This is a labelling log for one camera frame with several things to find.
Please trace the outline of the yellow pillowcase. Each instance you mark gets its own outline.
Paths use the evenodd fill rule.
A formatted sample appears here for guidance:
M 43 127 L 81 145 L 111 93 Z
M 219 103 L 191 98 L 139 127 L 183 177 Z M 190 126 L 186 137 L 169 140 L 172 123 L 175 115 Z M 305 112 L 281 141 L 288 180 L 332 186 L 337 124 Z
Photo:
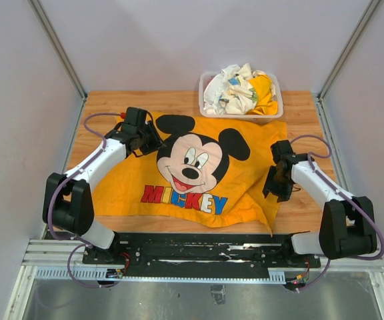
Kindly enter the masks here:
M 219 228 L 258 221 L 272 229 L 279 203 L 264 195 L 271 146 L 283 121 L 154 113 L 164 146 L 116 165 L 93 191 L 98 216 L 170 216 Z

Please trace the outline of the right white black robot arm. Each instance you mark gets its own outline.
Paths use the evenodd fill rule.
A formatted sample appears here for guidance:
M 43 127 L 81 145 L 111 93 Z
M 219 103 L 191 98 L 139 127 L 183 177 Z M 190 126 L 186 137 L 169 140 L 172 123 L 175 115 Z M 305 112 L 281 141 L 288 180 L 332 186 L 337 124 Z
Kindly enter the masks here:
M 378 238 L 373 204 L 368 197 L 356 197 L 329 178 L 310 153 L 296 153 L 288 140 L 271 146 L 270 167 L 263 195 L 278 203 L 290 200 L 298 185 L 322 209 L 318 232 L 294 233 L 281 249 L 281 260 L 294 267 L 305 255 L 322 255 L 331 260 L 365 257 L 382 244 Z

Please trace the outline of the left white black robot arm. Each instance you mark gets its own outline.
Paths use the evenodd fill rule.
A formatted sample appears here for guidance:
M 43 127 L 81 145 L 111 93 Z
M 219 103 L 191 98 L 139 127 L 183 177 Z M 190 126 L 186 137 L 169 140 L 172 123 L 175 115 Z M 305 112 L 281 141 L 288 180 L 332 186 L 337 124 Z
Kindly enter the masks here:
M 128 156 L 141 157 L 163 146 L 149 111 L 128 107 L 119 117 L 121 122 L 108 133 L 91 131 L 101 142 L 80 164 L 65 173 L 48 176 L 43 204 L 43 222 L 54 239 L 61 239 L 56 229 L 65 231 L 95 249 L 108 264 L 122 257 L 121 243 L 116 232 L 96 220 L 92 192 Z

